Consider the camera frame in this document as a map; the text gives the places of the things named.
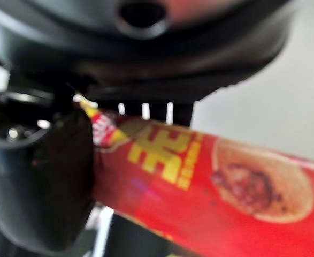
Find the white wall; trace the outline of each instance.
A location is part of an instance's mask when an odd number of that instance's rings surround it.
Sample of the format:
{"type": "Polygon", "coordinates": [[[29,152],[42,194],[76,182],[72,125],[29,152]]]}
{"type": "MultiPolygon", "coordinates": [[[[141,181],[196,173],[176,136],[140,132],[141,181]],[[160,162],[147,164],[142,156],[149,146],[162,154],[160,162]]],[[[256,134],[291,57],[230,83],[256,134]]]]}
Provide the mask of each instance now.
{"type": "MultiPolygon", "coordinates": [[[[302,3],[294,27],[266,70],[198,103],[193,128],[314,159],[314,0],[302,3]]],[[[6,80],[0,69],[0,89],[6,80]]]]}

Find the black plastic housing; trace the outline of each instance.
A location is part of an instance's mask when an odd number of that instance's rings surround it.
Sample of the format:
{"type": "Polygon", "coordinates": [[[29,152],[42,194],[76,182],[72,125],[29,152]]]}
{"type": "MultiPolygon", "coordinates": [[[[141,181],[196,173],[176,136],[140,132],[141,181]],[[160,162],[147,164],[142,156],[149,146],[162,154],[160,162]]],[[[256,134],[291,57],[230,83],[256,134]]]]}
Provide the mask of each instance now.
{"type": "Polygon", "coordinates": [[[0,94],[0,230],[39,253],[72,246],[93,200],[91,122],[80,110],[58,114],[0,94]],[[37,121],[50,122],[48,129],[37,121]],[[20,124],[30,136],[8,141],[20,124]]]}

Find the sausage image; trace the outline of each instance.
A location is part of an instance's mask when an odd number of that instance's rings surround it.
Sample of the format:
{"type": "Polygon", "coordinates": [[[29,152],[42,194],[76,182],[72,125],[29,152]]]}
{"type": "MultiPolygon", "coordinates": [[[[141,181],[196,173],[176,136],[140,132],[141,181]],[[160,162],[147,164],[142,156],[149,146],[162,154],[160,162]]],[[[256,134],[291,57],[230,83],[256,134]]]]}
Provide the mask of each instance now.
{"type": "Polygon", "coordinates": [[[212,181],[223,200],[253,217],[291,223],[314,208],[314,190],[301,168],[277,153],[219,139],[212,181]]]}

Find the plastic packaging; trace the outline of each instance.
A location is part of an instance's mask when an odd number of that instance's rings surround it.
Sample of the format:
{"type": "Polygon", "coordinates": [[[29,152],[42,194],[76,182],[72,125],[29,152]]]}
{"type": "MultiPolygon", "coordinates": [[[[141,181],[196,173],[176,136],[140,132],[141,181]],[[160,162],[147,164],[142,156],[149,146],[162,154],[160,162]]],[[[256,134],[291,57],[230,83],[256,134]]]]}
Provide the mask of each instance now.
{"type": "Polygon", "coordinates": [[[94,197],[202,256],[314,256],[314,163],[100,112],[94,197]]]}

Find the round hole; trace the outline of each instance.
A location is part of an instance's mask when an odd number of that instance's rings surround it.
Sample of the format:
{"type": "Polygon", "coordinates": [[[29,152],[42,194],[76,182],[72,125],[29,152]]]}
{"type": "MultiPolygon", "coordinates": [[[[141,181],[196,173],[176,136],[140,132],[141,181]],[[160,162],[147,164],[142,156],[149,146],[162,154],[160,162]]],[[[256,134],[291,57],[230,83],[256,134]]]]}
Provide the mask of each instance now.
{"type": "Polygon", "coordinates": [[[167,12],[158,3],[125,3],[119,9],[119,16],[119,30],[136,39],[152,39],[167,30],[167,12]]]}
{"type": "Polygon", "coordinates": [[[149,28],[166,17],[163,6],[157,3],[127,3],[121,7],[122,18],[136,28],[149,28]]]}

